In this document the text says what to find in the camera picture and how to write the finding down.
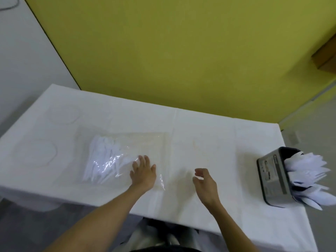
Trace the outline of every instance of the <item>tabletop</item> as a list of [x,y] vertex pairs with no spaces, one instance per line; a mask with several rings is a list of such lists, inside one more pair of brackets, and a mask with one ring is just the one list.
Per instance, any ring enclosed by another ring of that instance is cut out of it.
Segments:
[[[77,167],[69,167],[78,130],[92,126],[114,134],[170,135],[165,190],[147,192],[131,213],[219,233],[192,183],[195,168],[208,168],[224,207],[254,242],[285,251],[317,251],[303,206],[280,209],[263,201],[256,160],[284,146],[277,124],[51,85],[0,138],[0,186],[93,206],[115,198],[124,187],[81,183]],[[26,148],[30,157],[21,153]]]

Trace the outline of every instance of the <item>person's left arm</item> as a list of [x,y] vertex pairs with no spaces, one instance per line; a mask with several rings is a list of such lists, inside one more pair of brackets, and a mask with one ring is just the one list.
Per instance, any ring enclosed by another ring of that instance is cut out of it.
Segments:
[[45,252],[106,251],[117,236],[137,200],[150,190],[156,179],[156,165],[150,167],[148,156],[133,162],[132,185],[109,203],[95,209],[54,241]]

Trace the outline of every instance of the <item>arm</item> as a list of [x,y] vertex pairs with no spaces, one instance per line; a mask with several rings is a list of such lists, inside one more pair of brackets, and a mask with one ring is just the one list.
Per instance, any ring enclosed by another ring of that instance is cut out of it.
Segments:
[[221,204],[218,196],[217,184],[210,176],[208,169],[195,169],[193,177],[196,193],[218,223],[222,236],[230,252],[257,252],[257,247],[244,234]]
[[45,252],[106,251],[133,205],[154,186],[156,165],[150,167],[148,156],[139,156],[139,159],[140,166],[133,162],[133,171],[130,173],[132,185],[126,192],[78,221]]

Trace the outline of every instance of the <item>forearm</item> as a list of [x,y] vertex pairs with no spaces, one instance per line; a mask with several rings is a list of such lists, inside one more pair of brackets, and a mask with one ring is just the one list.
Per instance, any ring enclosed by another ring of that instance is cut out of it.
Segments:
[[225,208],[218,204],[209,209],[218,223],[220,231],[230,252],[255,252],[257,247],[239,228]]
[[106,251],[142,194],[131,186],[126,192],[77,222],[46,251]]

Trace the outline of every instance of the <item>hand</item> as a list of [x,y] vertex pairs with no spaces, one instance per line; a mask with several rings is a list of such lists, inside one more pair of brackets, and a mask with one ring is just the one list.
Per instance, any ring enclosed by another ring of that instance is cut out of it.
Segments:
[[156,165],[150,166],[148,156],[139,156],[140,165],[136,161],[133,162],[133,171],[130,172],[132,179],[131,187],[136,188],[142,193],[146,193],[152,189],[156,180]]
[[217,191],[217,184],[210,176],[208,169],[195,169],[195,176],[204,178],[204,180],[201,180],[197,177],[193,177],[192,181],[194,182],[199,199],[208,211],[211,212],[214,208],[221,205]]

